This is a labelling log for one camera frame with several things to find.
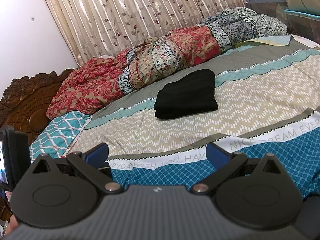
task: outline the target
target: wall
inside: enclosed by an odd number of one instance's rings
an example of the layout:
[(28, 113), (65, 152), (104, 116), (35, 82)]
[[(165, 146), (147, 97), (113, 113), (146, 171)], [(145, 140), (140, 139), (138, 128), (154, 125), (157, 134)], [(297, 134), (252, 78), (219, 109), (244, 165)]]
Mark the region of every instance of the wall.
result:
[(14, 78), (75, 67), (44, 0), (0, 0), (0, 98)]

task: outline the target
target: human hand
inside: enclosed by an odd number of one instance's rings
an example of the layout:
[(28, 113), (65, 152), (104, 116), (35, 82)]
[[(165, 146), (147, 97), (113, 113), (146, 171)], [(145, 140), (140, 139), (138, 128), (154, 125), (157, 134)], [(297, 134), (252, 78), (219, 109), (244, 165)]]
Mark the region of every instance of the human hand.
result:
[(15, 228), (18, 227), (18, 225), (19, 225), (19, 224), (18, 224), (15, 216), (12, 215), (12, 216), (10, 217), (9, 225), (7, 226), (7, 229), (6, 229), (4, 235), (7, 236), (8, 234), (10, 234), (13, 230), (15, 230)]

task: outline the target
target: beige curtain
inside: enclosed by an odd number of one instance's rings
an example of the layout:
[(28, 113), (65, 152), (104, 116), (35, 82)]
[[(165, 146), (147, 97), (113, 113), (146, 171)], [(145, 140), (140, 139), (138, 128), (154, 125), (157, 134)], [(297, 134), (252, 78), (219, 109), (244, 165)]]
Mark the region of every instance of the beige curtain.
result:
[(242, 0), (46, 0), (71, 52), (82, 66), (113, 56), (147, 37), (193, 26)]

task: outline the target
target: carved wood ornament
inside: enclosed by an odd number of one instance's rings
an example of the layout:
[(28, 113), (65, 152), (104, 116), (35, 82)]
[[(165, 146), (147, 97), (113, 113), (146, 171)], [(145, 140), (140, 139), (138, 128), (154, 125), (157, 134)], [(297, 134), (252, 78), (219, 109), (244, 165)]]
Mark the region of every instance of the carved wood ornament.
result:
[(59, 76), (53, 71), (13, 79), (0, 101), (0, 125), (12, 125), (16, 131), (26, 132), (30, 145), (49, 124), (45, 113), (72, 71), (66, 69)]

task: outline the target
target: black folded cloth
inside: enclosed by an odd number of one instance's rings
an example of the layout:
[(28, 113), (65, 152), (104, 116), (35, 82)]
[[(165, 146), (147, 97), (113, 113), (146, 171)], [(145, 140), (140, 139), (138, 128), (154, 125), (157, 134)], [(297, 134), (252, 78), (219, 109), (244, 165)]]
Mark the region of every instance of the black folded cloth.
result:
[(194, 71), (180, 80), (168, 83), (159, 91), (153, 107), (160, 119), (215, 111), (214, 73), (210, 69)]

